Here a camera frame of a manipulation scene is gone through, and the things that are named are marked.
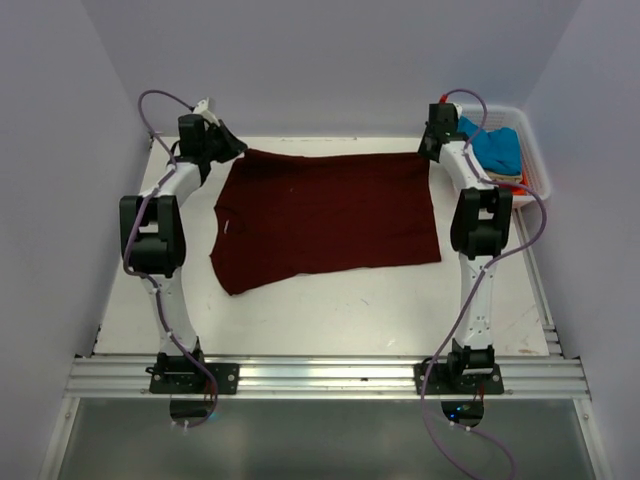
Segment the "dark red t shirt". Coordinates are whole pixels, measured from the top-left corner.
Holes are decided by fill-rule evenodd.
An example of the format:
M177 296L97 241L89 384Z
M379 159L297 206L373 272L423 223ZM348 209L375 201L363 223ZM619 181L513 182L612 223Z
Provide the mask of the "dark red t shirt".
M303 274L440 262L429 167L412 152L248 150L214 207L210 259L221 287L239 295Z

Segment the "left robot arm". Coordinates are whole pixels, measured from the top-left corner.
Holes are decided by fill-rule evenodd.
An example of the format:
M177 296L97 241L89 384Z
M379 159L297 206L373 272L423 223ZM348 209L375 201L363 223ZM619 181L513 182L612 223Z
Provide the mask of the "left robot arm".
M119 201L121 254L125 273L142 281L159 330L156 362L147 369L150 391L213 395L215 377L205 366L182 286L187 242L180 209L214 163L237 158L247 146L211 113L183 115L178 129L163 175L148 190Z

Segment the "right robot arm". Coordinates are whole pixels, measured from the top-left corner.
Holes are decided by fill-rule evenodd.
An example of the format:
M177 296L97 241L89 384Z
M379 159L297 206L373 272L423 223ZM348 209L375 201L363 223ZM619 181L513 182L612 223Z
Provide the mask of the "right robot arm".
M446 360L425 360L417 376L427 394L499 394L504 388L491 330L494 260L508 243L513 196L482 169L469 136L458 130L460 116L461 108L446 98L430 104L418 150L445 169L459 193L450 242L460 261L461 313L445 340L451 347Z

